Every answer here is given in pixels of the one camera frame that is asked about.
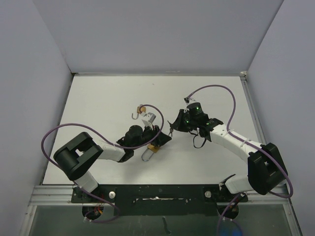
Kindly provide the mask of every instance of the screw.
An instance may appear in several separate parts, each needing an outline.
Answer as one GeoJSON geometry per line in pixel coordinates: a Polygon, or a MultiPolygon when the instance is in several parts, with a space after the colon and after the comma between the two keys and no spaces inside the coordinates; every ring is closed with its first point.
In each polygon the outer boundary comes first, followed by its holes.
{"type": "Polygon", "coordinates": [[[210,191],[206,191],[205,192],[205,196],[206,196],[206,198],[210,198],[211,197],[211,192],[210,191]]]}
{"type": "Polygon", "coordinates": [[[109,196],[110,199],[113,199],[113,198],[115,198],[116,193],[115,193],[114,191],[111,191],[111,192],[108,194],[108,196],[109,196]]]}

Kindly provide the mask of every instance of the white wall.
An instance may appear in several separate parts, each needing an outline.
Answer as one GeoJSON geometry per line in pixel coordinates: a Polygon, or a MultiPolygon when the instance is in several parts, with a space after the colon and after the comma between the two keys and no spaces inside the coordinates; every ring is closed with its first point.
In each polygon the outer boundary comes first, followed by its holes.
{"type": "Polygon", "coordinates": [[[315,1],[285,0],[249,69],[249,86],[268,141],[293,182],[303,235],[314,235],[315,1]]]}
{"type": "Polygon", "coordinates": [[[0,0],[0,235],[17,235],[71,73],[31,0],[0,0]]]}
{"type": "Polygon", "coordinates": [[[33,0],[72,72],[238,74],[283,0],[33,0]]]}

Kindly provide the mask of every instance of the table surface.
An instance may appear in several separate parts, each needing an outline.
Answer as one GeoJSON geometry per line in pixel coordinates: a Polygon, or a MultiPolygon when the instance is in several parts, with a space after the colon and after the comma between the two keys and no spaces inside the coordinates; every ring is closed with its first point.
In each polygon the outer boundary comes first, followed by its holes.
{"type": "MultiPolygon", "coordinates": [[[[197,88],[218,84],[229,87],[236,98],[236,112],[231,128],[258,141],[250,109],[240,77],[215,76],[75,76],[63,112],[61,124],[88,125],[115,142],[129,127],[143,122],[131,119],[139,104],[152,104],[164,115],[163,132],[168,134],[167,120],[173,122],[179,109],[185,108],[183,98],[197,88]]],[[[227,123],[232,112],[232,98],[222,88],[206,88],[193,96],[210,118],[227,123]]],[[[154,124],[160,126],[159,114],[154,124]]],[[[81,127],[61,128],[53,153],[82,131],[81,127]]],[[[94,139],[97,135],[87,131],[94,139]]],[[[141,160],[146,147],[135,151],[125,163],[97,160],[90,172],[100,184],[216,184],[232,174],[247,173],[246,164],[225,148],[207,142],[201,149],[192,145],[193,135],[174,131],[173,139],[148,162],[141,160]]],[[[203,139],[196,138],[196,145],[203,139]]],[[[72,184],[66,175],[49,163],[43,184],[72,184]]]]}

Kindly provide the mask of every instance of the purple cable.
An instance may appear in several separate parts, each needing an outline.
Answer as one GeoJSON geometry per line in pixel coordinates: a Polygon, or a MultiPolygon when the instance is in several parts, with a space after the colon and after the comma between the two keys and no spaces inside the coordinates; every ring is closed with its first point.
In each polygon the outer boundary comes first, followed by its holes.
{"type": "MultiPolygon", "coordinates": [[[[100,137],[101,137],[105,142],[107,142],[108,144],[113,145],[113,146],[118,147],[118,148],[124,148],[124,149],[137,149],[137,148],[141,148],[141,147],[143,147],[143,146],[145,146],[145,145],[151,143],[154,139],[156,139],[156,138],[158,137],[158,135],[162,132],[162,129],[163,129],[163,126],[164,126],[164,116],[163,116],[162,112],[161,112],[157,107],[155,107],[155,106],[153,106],[153,105],[150,105],[150,104],[141,105],[139,110],[141,110],[141,108],[144,107],[144,106],[154,108],[155,110],[157,110],[157,112],[161,115],[161,118],[162,118],[162,124],[161,124],[160,130],[157,132],[157,134],[156,134],[150,141],[146,142],[145,144],[142,144],[142,145],[136,146],[136,147],[124,147],[124,146],[120,146],[120,145],[115,145],[114,143],[108,141],[104,136],[102,136],[102,135],[101,135],[100,133],[98,133],[96,130],[92,129],[91,127],[89,127],[89,126],[87,126],[87,125],[78,124],[78,123],[67,123],[67,124],[61,124],[61,125],[56,126],[55,128],[49,130],[49,131],[44,135],[43,139],[41,140],[41,144],[40,144],[41,151],[43,152],[44,156],[47,158],[48,161],[50,161],[51,163],[53,163],[56,167],[58,167],[58,168],[60,169],[59,165],[58,165],[56,162],[54,162],[52,159],[50,159],[50,157],[49,157],[48,154],[46,153],[45,148],[44,148],[44,143],[45,143],[45,140],[46,140],[46,138],[48,137],[48,135],[50,135],[50,134],[51,134],[52,132],[54,132],[55,130],[58,130],[59,128],[65,127],[65,126],[80,126],[80,127],[86,128],[86,129],[88,129],[88,130],[94,132],[94,133],[97,134],[98,136],[100,136],[100,137]]],[[[107,201],[107,200],[105,200],[105,199],[102,199],[102,198],[100,198],[100,197],[98,197],[98,196],[96,196],[96,195],[94,195],[94,194],[92,194],[92,193],[89,193],[88,191],[86,191],[86,190],[83,189],[83,188],[81,188],[81,190],[82,190],[84,193],[90,195],[91,197],[93,197],[93,198],[95,198],[95,199],[98,199],[98,200],[100,200],[100,201],[102,201],[102,202],[104,202],[104,203],[107,203],[107,204],[111,205],[113,208],[115,208],[115,209],[117,210],[117,213],[118,213],[118,214],[117,214],[116,216],[114,216],[114,217],[112,217],[112,218],[110,218],[110,219],[108,219],[108,220],[92,220],[93,223],[107,223],[107,222],[113,221],[113,220],[115,220],[115,219],[117,219],[117,218],[119,217],[120,209],[119,209],[117,206],[115,206],[114,204],[112,204],[111,202],[109,202],[109,201],[107,201]]]]}
{"type": "MultiPolygon", "coordinates": [[[[274,193],[272,191],[270,191],[269,193],[275,195],[275,196],[278,196],[280,198],[290,198],[292,197],[293,195],[293,186],[292,186],[292,182],[291,180],[289,179],[289,176],[286,174],[286,172],[284,171],[284,169],[279,165],[279,163],[271,156],[269,155],[267,152],[265,152],[264,150],[262,150],[261,148],[259,147],[256,147],[255,145],[241,139],[240,137],[232,134],[232,132],[230,132],[230,124],[231,124],[231,121],[234,117],[234,114],[235,114],[235,109],[236,109],[236,99],[235,99],[235,96],[233,94],[233,92],[226,86],[223,86],[223,85],[206,85],[206,86],[203,86],[203,87],[200,87],[198,88],[197,90],[195,90],[194,92],[192,92],[191,94],[188,95],[187,98],[190,98],[191,96],[193,96],[196,92],[198,92],[199,90],[202,90],[204,88],[209,88],[209,87],[220,87],[220,88],[223,88],[223,89],[226,89],[229,91],[229,93],[231,94],[232,96],[232,99],[233,99],[233,111],[232,111],[232,114],[230,116],[230,119],[228,120],[227,122],[227,125],[226,125],[226,129],[227,131],[229,132],[229,134],[234,137],[235,139],[241,141],[241,142],[245,142],[247,145],[251,146],[252,148],[262,152],[263,154],[265,154],[276,166],[277,168],[280,170],[280,172],[283,174],[283,176],[285,177],[288,185],[289,185],[289,188],[290,188],[290,193],[288,195],[282,195],[282,194],[278,194],[278,193],[274,193]]],[[[225,212],[228,210],[228,208],[232,205],[232,203],[237,199],[237,197],[239,196],[239,194],[226,206],[226,208],[224,209],[223,213],[221,214],[220,216],[220,219],[218,221],[218,225],[217,225],[217,234],[219,233],[219,227],[220,227],[220,223],[221,223],[221,220],[223,219],[223,216],[225,214],[225,212]]]]}

